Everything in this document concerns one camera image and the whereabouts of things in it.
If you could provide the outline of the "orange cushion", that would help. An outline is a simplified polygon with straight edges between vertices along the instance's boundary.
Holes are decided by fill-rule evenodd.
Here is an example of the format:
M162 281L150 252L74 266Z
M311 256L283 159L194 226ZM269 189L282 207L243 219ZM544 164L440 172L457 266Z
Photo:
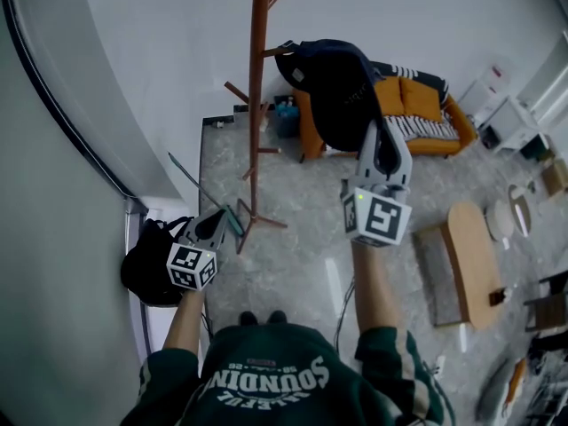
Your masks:
M399 85L405 115L442 122L439 96L435 89L405 77L399 79Z
M400 82L397 76L389 76L379 80L374 88L383 115L398 116L405 113Z

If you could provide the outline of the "round beige stool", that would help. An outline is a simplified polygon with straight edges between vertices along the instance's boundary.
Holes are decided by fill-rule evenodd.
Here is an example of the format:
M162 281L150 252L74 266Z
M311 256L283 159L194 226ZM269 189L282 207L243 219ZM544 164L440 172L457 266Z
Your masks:
M485 208L485 221L494 241L509 239L515 231L509 205L502 200L497 200Z

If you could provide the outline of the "brown wooden coat rack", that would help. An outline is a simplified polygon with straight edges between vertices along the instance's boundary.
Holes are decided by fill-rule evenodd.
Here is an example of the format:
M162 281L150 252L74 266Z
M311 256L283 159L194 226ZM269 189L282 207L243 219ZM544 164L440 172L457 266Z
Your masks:
M237 210L244 210L248 213L248 225L244 230L243 236L240 237L236 249L238 255L242 252L255 225L266 224L278 229L287 227L286 224L280 221L261 216L258 211L259 155L278 154L280 152L279 148L260 146L260 125L266 117L266 112L270 106L268 102L262 101L264 60L277 53L275 49L269 50L266 48L266 30L269 10L277 1L252 0L248 92L242 92L230 82L225 83L226 89L248 106L249 167L242 179L249 182L250 203L246 203L242 199L237 200Z

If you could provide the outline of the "small black bin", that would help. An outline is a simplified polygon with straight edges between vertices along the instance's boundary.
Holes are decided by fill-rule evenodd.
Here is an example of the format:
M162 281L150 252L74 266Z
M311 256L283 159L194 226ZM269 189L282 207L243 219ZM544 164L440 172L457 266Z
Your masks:
M490 125L486 125L479 132L482 145L487 150L495 149L501 142L499 136Z

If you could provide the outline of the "grey and orange bag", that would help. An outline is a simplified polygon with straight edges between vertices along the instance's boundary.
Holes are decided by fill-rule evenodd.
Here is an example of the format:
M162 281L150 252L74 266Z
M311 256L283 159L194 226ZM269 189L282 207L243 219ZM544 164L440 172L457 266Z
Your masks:
M476 421L482 426L507 426L527 374L526 358L507 358L489 377L476 407Z

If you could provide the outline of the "cardboard box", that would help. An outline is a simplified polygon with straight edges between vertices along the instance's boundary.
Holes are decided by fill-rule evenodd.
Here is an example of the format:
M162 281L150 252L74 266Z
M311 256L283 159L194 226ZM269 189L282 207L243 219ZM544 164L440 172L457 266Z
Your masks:
M549 197L568 191L568 165L564 159L555 159L541 172L541 178Z

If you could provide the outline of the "long-handled mop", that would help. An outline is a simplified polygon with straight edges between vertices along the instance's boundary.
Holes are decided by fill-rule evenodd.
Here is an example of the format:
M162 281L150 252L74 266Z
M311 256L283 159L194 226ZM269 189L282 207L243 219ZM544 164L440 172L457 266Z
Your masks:
M171 153L168 152L168 156L171 162L184 174L184 176L194 185L197 187L199 192L204 195L211 203L213 203L218 209L224 210L228 215L228 221L231 225L234 233L237 237L243 237L245 234L245 230L241 224L241 221L237 218L236 213L228 204L221 204L213 196L208 193L205 188L187 171L187 169L177 160L177 158Z

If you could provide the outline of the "blue bin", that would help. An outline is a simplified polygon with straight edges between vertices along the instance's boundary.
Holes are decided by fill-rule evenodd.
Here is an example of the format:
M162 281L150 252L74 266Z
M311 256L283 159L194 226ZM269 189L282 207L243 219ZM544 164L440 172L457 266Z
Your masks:
M293 95L274 97L276 112L275 130L279 138L296 138L299 136L300 112Z

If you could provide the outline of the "black backpack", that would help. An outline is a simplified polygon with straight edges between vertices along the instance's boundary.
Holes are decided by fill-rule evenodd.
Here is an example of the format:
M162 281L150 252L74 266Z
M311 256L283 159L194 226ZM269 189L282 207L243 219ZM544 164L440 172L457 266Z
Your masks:
M145 305L168 308L178 306L184 290L170 281L166 263L172 245L178 241L193 217L171 222L148 218L138 242L124 257L122 284Z

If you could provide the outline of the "person's left forearm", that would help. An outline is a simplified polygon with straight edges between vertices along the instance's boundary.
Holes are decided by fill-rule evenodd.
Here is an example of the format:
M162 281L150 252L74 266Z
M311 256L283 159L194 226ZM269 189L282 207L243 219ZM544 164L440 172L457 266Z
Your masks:
M181 349L197 355L201 336L203 291L187 290L177 306L163 349Z

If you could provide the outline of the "dark box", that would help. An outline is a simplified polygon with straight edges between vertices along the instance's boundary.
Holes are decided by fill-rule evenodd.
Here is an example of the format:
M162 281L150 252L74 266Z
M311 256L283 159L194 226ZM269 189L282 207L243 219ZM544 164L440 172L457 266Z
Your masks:
M540 162L544 159L548 149L547 138L539 134L526 143L520 149L520 153L526 160Z

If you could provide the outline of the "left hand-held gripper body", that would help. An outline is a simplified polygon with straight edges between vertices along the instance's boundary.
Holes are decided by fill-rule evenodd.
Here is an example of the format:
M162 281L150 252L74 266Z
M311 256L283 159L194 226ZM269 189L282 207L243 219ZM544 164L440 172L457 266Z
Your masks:
M171 284L202 291L218 273L217 255L222 238L192 241L179 234L170 248L166 267Z

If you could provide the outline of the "white appliance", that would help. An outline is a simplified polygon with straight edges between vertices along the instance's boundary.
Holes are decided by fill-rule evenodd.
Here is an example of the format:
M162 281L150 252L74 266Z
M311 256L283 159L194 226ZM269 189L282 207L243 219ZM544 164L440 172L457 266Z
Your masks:
M461 110L475 124L484 122L507 94L510 72L503 64L492 63L458 100Z

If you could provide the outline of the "orange sofa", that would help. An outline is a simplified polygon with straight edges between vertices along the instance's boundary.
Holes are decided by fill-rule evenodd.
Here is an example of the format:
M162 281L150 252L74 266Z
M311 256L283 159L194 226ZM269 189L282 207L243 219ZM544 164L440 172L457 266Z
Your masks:
M477 139L445 79L388 63L374 67L385 78L375 86L383 117L398 127L412 155L455 155Z

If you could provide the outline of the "person's right forearm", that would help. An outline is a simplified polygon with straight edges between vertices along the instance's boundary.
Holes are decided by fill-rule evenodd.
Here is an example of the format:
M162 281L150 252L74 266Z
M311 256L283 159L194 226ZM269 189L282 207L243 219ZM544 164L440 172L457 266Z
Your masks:
M399 309L388 280L383 250L353 242L355 309L361 334L378 327L398 327Z

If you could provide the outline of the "person's green printed sweatshirt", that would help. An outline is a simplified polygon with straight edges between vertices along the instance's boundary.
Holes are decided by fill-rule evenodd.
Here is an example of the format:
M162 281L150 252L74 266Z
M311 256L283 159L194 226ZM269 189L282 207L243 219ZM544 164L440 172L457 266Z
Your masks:
M364 332L356 358L359 370L308 327L227 327L205 360L182 349L153 353L121 426L455 426L408 331Z

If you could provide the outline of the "black cap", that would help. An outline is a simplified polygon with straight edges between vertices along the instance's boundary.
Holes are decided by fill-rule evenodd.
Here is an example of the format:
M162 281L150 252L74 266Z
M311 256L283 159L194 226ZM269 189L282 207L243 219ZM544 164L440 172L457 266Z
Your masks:
M375 92L380 76L354 44L334 39L289 40L275 56L284 79L310 97L316 130L335 150L360 153L369 126L377 127L372 144L376 168L386 176L400 165L394 140L383 127L383 113Z

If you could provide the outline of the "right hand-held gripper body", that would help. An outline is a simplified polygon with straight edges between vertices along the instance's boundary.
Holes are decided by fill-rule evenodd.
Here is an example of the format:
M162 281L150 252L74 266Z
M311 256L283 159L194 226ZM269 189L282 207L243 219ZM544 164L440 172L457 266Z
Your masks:
M412 208L406 204L411 168L385 175L359 166L342 181L341 203L346 237L373 247L398 245Z

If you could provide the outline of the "dark wooden chair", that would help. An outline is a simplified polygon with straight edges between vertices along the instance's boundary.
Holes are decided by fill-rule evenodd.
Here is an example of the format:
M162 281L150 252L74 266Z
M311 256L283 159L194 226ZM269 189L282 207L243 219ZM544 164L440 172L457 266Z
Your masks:
M548 284L548 295L524 302L532 317L526 332L540 332L568 325L568 270L539 280L539 286Z

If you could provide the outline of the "white cabinet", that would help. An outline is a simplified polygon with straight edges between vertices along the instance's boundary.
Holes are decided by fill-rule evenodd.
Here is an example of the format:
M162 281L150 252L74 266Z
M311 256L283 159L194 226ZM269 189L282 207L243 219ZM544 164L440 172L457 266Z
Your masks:
M532 116L511 97L505 98L498 105L480 126L479 132L486 125L490 125L501 140L495 149L490 150L495 153L500 150L520 151L535 136L541 134L546 137L533 121Z

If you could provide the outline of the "oval wooden coffee table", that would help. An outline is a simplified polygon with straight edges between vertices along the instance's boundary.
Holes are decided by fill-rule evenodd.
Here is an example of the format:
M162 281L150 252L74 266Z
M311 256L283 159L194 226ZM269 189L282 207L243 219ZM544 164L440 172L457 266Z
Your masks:
M456 202L441 231L454 273L460 322L485 330L500 315L501 306L490 304L490 295L503 285L482 210L473 202Z

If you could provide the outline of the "black white striped blanket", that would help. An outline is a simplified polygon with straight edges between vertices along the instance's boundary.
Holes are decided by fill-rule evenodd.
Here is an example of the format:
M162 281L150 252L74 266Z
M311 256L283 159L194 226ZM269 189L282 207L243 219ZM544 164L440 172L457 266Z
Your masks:
M389 76L405 77L418 83L427 85L438 92L442 122L433 122L418 116L398 115L383 117L400 129L403 138L411 141L418 138L431 138L445 141L457 141L459 139L457 129L451 123L451 117L447 111L448 83L440 76L425 73L416 69L401 67L388 63L374 61L372 63L379 80Z

